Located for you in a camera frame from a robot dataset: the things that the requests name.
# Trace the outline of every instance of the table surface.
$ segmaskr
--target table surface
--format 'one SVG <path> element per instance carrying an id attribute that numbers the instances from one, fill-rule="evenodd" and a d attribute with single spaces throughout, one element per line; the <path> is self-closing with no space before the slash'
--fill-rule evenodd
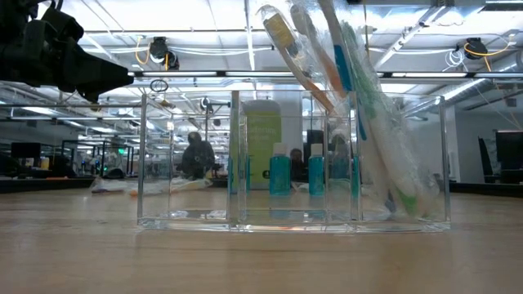
<path id="1" fill-rule="evenodd" d="M 523 200 L 454 194 L 452 217 L 453 229 L 435 234 L 181 232 L 137 227 L 136 198 L 124 194 L 3 194 L 0 287 L 67 294 L 522 293 Z"/>

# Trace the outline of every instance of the ceiling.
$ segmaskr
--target ceiling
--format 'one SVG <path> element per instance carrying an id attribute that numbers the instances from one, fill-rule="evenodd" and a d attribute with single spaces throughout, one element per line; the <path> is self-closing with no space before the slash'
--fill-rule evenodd
<path id="1" fill-rule="evenodd" d="M 431 7 L 431 0 L 367 0 L 367 25 L 369 33 L 369 58 L 372 64 L 383 57 L 384 52 L 402 36 L 410 27 L 415 26 L 420 18 Z M 376 70 L 388 72 L 446 72 L 453 71 L 486 71 L 483 60 L 464 59 L 455 66 L 449 66 L 449 54 L 456 45 L 463 45 L 467 38 L 481 38 L 489 51 L 506 50 L 489 58 L 495 66 L 520 50 L 523 44 L 523 11 L 496 11 L 486 9 L 485 0 L 455 0 L 456 7 L 445 11 L 445 14 L 420 29 L 396 54 L 391 55 Z M 62 11 L 75 17 L 84 28 L 84 37 L 79 44 L 87 52 L 101 58 L 111 60 L 131 71 L 163 70 L 162 66 L 149 60 L 144 65 L 135 56 L 136 48 L 141 60 L 145 60 L 148 43 L 153 37 L 167 37 L 170 49 L 176 52 L 180 61 L 180 70 L 242 70 L 242 71 L 288 71 L 288 67 L 280 54 L 272 47 L 262 21 L 257 15 L 257 9 L 266 0 L 66 0 Z M 271 4 L 278 7 L 290 20 L 288 4 L 285 1 L 274 0 Z M 49 2 L 40 4 L 39 17 L 43 14 Z M 363 7 L 353 7 L 350 22 L 353 25 L 364 25 Z M 324 25 L 324 19 L 311 15 L 318 28 Z M 253 48 L 249 50 L 248 40 L 252 38 Z M 152 95 L 151 100 L 160 103 L 167 100 L 176 108 L 152 109 L 151 117 L 168 118 L 170 115 L 202 115 L 199 107 L 202 98 L 211 101 L 227 101 L 232 90 L 252 90 L 255 82 L 257 89 L 270 88 L 275 83 L 287 83 L 300 86 L 296 81 L 230 79 L 230 78 L 169 78 L 170 85 L 166 94 Z M 135 85 L 119 88 L 101 96 L 106 104 L 139 104 L 143 91 L 150 92 L 148 84 L 151 79 L 136 79 Z M 446 86 L 445 82 L 392 82 L 384 83 L 386 92 L 431 94 Z M 57 103 L 60 93 L 52 87 L 30 89 L 34 94 L 40 94 L 39 102 L 36 95 L 24 95 L 24 99 L 35 103 Z M 485 93 L 494 99 L 505 92 L 494 91 Z M 69 103 L 84 104 L 85 100 L 73 95 L 64 94 Z M 467 103 L 458 107 L 470 106 L 481 102 L 483 98 L 476 95 Z M 68 115 L 86 117 L 114 115 L 110 109 L 101 112 L 89 108 L 69 111 Z M 131 113 L 139 116 L 140 110 L 135 108 Z M 215 113 L 216 116 L 226 116 L 229 110 L 223 107 Z M 160 129 L 166 129 L 165 121 L 154 121 Z M 127 130 L 128 122 L 123 122 L 121 128 Z M 177 125 L 180 130 L 191 130 L 193 124 L 185 121 Z M 226 130 L 228 123 L 213 130 Z"/>

